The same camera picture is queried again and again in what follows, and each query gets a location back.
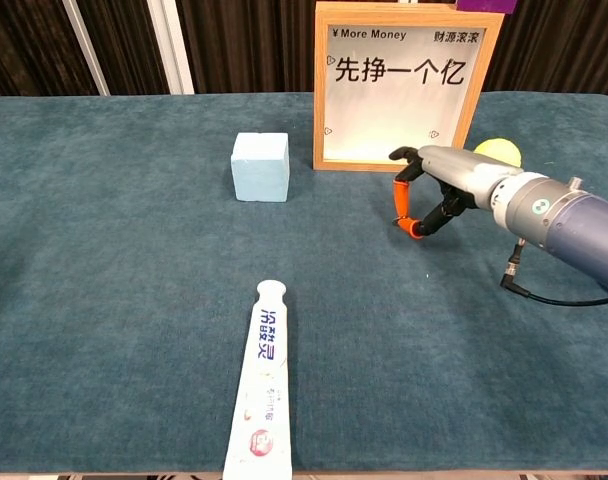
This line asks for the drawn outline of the yellow tennis ball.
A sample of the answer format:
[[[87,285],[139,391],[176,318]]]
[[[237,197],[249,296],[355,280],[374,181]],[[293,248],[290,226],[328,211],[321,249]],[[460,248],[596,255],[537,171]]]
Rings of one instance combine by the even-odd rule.
[[[519,148],[505,138],[491,138],[475,147],[474,153],[487,156],[512,167],[522,167],[522,155]]]

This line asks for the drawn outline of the teal table cloth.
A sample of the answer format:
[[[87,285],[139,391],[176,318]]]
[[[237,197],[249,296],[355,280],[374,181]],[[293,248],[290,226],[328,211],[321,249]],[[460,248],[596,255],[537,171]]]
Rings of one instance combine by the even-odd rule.
[[[0,97],[0,473],[217,471],[257,284],[287,288],[299,471],[608,470],[601,288],[465,212],[422,241],[388,174],[317,172],[307,93]],[[244,202],[240,132],[287,133]]]

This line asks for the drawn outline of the purple block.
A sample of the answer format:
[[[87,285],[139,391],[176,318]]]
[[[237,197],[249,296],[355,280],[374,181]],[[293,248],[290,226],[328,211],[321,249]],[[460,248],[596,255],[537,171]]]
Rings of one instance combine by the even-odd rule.
[[[456,0],[459,11],[512,14],[518,0]]]

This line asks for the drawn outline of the thin white frame post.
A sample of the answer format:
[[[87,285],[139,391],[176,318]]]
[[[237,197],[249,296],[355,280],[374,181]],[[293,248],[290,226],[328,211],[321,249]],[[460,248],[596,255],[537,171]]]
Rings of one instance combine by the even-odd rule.
[[[101,96],[110,96],[108,84],[88,33],[83,15],[79,9],[77,0],[61,0],[61,3],[66,11],[71,27],[73,28],[75,37],[98,93]]]

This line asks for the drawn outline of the white toothpaste tube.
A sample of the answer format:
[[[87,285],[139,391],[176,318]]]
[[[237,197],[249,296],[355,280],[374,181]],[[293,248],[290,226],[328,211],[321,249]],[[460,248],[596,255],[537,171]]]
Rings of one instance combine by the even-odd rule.
[[[222,480],[292,480],[285,285],[263,280],[250,318]]]

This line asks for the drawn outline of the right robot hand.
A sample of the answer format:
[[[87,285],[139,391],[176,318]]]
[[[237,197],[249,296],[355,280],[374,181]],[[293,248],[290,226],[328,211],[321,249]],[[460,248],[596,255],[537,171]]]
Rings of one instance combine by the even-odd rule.
[[[467,209],[489,211],[493,191],[500,182],[523,172],[487,156],[446,146],[402,146],[389,158],[406,161],[393,180],[396,218],[400,218],[395,226],[414,239],[434,234]],[[424,218],[417,219],[410,214],[410,187],[423,174],[438,182],[443,198]]]

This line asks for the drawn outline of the light blue foam cube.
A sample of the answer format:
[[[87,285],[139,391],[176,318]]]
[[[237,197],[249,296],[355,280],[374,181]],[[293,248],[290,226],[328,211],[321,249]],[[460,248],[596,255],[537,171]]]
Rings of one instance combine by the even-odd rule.
[[[239,201],[287,201],[290,180],[287,133],[238,133],[230,165]]]

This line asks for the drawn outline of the wooden framed coin box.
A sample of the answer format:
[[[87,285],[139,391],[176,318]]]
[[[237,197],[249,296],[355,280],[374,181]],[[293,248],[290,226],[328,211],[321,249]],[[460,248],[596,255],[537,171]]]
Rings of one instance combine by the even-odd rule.
[[[454,4],[317,2],[314,168],[396,172],[398,147],[463,147],[503,20]]]

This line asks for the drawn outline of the wide white frame post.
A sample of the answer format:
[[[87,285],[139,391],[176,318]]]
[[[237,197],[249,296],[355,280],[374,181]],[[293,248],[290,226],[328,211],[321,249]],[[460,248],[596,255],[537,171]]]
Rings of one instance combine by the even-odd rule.
[[[193,95],[194,86],[176,0],[147,0],[169,92]]]

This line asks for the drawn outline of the dark pleated curtain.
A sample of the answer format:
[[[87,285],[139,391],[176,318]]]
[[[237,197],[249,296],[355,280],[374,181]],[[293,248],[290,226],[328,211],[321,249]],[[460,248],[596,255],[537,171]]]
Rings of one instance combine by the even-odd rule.
[[[315,0],[173,0],[198,93],[313,87]],[[108,90],[169,90],[147,0],[76,0]],[[517,0],[484,87],[608,95],[608,0]],[[95,95],[62,0],[0,0],[0,95]]]

